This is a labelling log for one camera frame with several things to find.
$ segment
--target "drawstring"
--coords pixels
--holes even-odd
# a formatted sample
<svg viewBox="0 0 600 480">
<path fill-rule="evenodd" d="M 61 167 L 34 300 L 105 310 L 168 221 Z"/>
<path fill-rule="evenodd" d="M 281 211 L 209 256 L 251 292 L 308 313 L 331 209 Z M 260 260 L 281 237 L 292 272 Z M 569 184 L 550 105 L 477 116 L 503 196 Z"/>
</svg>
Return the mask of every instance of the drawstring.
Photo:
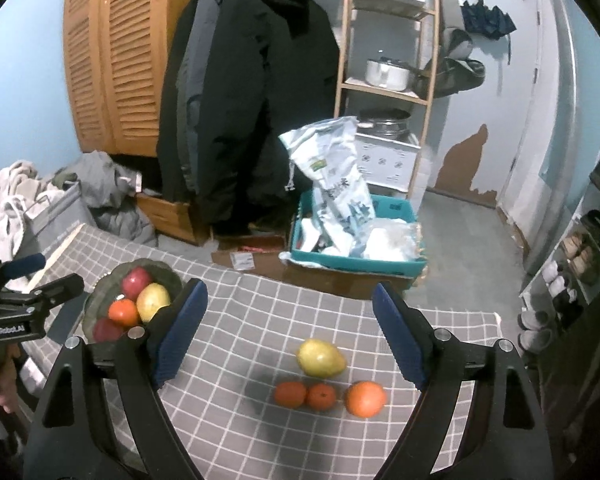
<svg viewBox="0 0 600 480">
<path fill-rule="evenodd" d="M 296 186 L 294 186 L 294 172 L 296 170 L 296 165 L 294 162 L 289 159 L 289 182 L 286 183 L 285 191 L 293 191 Z"/>
</svg>

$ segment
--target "peeling paint patch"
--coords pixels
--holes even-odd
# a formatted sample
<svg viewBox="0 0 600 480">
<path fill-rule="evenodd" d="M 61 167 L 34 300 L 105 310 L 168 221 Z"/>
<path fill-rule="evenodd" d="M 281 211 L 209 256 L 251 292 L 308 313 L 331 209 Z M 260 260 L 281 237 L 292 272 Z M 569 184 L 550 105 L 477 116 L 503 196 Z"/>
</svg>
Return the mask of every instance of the peeling paint patch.
<svg viewBox="0 0 600 480">
<path fill-rule="evenodd" d="M 483 124 L 477 133 L 453 146 L 445 155 L 434 189 L 469 202 L 495 206 L 496 191 L 480 193 L 477 189 L 471 189 L 472 181 L 480 166 L 482 147 L 488 137 L 487 125 Z"/>
</svg>

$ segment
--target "green plate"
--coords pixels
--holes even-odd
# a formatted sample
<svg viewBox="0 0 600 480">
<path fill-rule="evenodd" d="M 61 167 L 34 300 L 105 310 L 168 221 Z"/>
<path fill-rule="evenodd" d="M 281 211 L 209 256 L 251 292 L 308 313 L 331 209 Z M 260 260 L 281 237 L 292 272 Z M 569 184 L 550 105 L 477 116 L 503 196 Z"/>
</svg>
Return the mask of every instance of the green plate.
<svg viewBox="0 0 600 480">
<path fill-rule="evenodd" d="M 93 340 L 93 327 L 97 320 L 101 317 L 107 317 L 111 303 L 124 297 L 120 290 L 122 279 L 136 267 L 144 267 L 154 279 L 154 283 L 160 283 L 167 289 L 172 301 L 182 290 L 180 277 L 164 262 L 140 258 L 133 262 L 119 264 L 109 274 L 105 274 L 98 280 L 93 292 L 84 302 L 82 331 L 89 343 L 95 342 Z"/>
</svg>

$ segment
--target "gray storage box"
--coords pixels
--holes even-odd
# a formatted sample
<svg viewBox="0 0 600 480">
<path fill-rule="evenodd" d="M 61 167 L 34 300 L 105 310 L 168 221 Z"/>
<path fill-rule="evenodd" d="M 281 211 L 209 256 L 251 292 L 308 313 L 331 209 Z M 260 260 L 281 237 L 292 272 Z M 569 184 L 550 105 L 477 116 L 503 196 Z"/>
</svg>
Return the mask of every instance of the gray storage box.
<svg viewBox="0 0 600 480">
<path fill-rule="evenodd" d="M 33 220 L 26 215 L 25 218 L 24 238 L 16 258 L 35 253 L 49 257 L 78 225 L 84 223 L 96 227 L 96 222 L 82 199 L 79 182 L 73 184 L 58 202 L 47 207 Z"/>
</svg>

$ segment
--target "floor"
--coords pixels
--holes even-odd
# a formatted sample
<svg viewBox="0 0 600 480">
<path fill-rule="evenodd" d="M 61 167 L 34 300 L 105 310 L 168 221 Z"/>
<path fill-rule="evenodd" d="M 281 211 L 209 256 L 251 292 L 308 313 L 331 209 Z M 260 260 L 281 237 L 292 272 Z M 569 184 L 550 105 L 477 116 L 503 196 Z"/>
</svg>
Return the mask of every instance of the floor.
<svg viewBox="0 0 600 480">
<path fill-rule="evenodd" d="M 504 337 L 518 345 L 522 250 L 493 209 L 427 192 L 418 213 L 429 257 L 424 282 L 406 293 L 410 306 L 496 312 Z M 211 262 L 214 243 L 195 247 L 165 235 L 158 247 Z"/>
</svg>

